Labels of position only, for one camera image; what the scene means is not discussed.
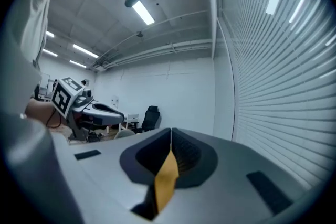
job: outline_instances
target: floor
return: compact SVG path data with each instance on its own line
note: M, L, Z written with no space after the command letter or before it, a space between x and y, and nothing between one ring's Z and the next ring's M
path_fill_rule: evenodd
M75 140L70 141L70 140L68 140L68 137L71 135L72 130L65 125L61 125L59 128L56 128L56 129L50 129L50 131L54 132L54 133L60 133L60 134L64 135L64 137L67 139L68 144L70 146L80 145L80 144L86 143L86 141L75 141ZM118 132L118 130L114 130L112 128L110 128L109 133L106 132L106 129L105 130L96 130L96 133L102 133L103 134L103 137L102 137L101 141L113 140L114 137L116 136L117 132Z

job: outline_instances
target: white ceiling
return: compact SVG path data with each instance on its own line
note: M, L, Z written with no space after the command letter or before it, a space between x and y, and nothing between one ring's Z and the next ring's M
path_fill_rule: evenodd
M98 61L106 64L171 42L211 37L209 0L142 3L155 20L150 26L133 8L126 8L124 0L51 0L48 30L55 37L48 37L46 49L92 67L95 59L73 49L72 44L103 55ZM139 31L143 38L133 36Z

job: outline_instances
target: yellow object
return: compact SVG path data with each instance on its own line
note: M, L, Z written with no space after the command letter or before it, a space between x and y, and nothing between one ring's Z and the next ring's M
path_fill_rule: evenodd
M154 188L158 213L173 197L176 179L179 177L176 158L170 150L166 160L155 177Z

